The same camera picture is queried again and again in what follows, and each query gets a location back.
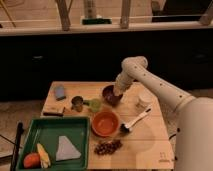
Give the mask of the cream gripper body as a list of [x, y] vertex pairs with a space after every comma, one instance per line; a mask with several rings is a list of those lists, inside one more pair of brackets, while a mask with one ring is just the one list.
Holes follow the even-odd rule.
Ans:
[[125, 72], [121, 72], [117, 77], [114, 84], [114, 94], [116, 96], [125, 93], [132, 85], [132, 78]]

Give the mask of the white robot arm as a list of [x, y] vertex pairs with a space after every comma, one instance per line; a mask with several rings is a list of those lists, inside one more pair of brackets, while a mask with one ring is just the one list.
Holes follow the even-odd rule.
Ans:
[[147, 70], [144, 56], [127, 57], [115, 81], [123, 94], [134, 80], [142, 83], [179, 115], [174, 171], [213, 171], [213, 98], [195, 97]]

